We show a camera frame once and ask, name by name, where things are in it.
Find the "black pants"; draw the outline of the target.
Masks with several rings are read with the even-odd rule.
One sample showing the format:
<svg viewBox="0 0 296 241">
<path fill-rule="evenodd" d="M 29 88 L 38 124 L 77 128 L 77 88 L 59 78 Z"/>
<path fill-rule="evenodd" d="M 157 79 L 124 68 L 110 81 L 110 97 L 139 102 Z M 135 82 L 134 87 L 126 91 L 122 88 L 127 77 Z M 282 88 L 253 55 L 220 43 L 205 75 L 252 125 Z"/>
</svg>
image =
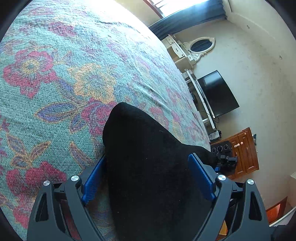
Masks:
<svg viewBox="0 0 296 241">
<path fill-rule="evenodd" d="M 110 206 L 119 240 L 192 240 L 206 218 L 206 200 L 188 157 L 215 167 L 214 155 L 181 143 L 145 112 L 117 104 L 103 129 Z"/>
</svg>

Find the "brown wooden cabinet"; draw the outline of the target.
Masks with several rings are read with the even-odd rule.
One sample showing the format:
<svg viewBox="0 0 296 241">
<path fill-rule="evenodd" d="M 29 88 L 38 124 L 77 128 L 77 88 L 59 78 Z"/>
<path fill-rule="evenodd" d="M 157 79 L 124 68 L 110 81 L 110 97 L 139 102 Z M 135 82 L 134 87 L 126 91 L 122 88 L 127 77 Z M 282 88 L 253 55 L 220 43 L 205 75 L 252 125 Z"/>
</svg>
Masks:
<svg viewBox="0 0 296 241">
<path fill-rule="evenodd" d="M 237 166 L 228 177 L 237 179 L 254 171 L 259 170 L 258 157 L 250 127 L 234 134 L 224 140 L 211 144 L 211 152 L 225 153 L 238 158 Z"/>
</svg>

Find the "white tv console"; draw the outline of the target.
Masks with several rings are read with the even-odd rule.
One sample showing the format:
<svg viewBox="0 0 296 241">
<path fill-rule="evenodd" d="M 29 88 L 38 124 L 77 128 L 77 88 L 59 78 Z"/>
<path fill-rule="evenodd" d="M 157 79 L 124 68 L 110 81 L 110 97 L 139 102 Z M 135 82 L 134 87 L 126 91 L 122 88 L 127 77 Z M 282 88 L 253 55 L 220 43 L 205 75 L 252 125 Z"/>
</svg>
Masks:
<svg viewBox="0 0 296 241">
<path fill-rule="evenodd" d="M 182 76 L 193 96 L 193 100 L 197 110 L 200 112 L 203 124 L 208 133 L 209 139 L 211 143 L 217 142 L 221 139 L 221 131 L 217 129 L 217 121 L 212 114 L 212 111 L 208 105 L 208 101 L 201 89 L 197 78 L 195 77 L 192 70 L 185 69 L 182 73 Z"/>
</svg>

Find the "black flat television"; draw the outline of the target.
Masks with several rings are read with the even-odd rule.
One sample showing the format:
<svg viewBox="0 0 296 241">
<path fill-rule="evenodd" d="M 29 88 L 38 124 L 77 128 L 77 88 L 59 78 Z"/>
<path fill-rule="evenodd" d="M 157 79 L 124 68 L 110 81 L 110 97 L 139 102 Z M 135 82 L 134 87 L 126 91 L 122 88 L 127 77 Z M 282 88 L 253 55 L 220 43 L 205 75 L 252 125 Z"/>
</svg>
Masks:
<svg viewBox="0 0 296 241">
<path fill-rule="evenodd" d="M 214 118 L 239 108 L 239 104 L 221 74 L 215 70 L 197 80 Z"/>
</svg>

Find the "white vanity dresser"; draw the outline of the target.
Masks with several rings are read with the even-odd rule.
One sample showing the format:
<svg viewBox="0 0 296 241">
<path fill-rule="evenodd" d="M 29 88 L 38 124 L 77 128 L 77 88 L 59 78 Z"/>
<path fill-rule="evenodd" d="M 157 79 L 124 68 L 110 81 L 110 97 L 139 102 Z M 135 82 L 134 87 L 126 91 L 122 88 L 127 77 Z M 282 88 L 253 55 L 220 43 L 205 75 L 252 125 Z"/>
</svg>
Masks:
<svg viewBox="0 0 296 241">
<path fill-rule="evenodd" d="M 166 50 L 181 73 L 194 68 L 194 64 L 196 63 L 194 58 L 180 41 L 175 40 L 172 35 L 167 35 L 162 40 L 162 43 L 165 45 Z"/>
</svg>

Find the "oval white framed mirror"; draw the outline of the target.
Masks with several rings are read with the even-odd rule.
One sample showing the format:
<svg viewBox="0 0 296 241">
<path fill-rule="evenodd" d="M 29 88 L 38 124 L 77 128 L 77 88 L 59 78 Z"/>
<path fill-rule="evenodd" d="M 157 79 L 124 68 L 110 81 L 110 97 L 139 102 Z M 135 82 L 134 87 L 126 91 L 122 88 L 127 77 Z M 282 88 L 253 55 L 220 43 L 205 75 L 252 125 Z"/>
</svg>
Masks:
<svg viewBox="0 0 296 241">
<path fill-rule="evenodd" d="M 184 42 L 184 46 L 195 62 L 204 57 L 215 47 L 216 40 L 214 37 L 199 37 L 191 42 Z"/>
</svg>

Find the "floral green bedspread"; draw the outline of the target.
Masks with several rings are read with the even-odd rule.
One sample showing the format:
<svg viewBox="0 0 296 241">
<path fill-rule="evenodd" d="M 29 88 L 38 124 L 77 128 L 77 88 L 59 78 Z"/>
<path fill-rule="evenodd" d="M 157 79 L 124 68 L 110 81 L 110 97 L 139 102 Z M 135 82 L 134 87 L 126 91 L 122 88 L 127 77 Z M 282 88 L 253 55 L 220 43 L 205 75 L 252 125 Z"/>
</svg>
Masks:
<svg viewBox="0 0 296 241">
<path fill-rule="evenodd" d="M 1 210 L 22 240 L 43 182 L 96 161 L 120 102 L 182 143 L 209 147 L 165 46 L 119 3 L 32 1 L 18 14 L 1 41 Z"/>
</svg>

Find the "dark blue curtain right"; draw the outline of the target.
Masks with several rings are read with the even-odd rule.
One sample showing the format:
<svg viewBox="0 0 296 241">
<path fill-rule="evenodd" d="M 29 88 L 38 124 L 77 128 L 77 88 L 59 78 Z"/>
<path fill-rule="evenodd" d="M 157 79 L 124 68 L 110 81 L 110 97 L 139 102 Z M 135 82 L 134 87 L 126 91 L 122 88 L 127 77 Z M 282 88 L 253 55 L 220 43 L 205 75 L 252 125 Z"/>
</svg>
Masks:
<svg viewBox="0 0 296 241">
<path fill-rule="evenodd" d="M 149 26 L 149 29 L 163 40 L 190 27 L 224 18 L 226 13 L 222 1 L 205 1 L 171 14 Z"/>
</svg>

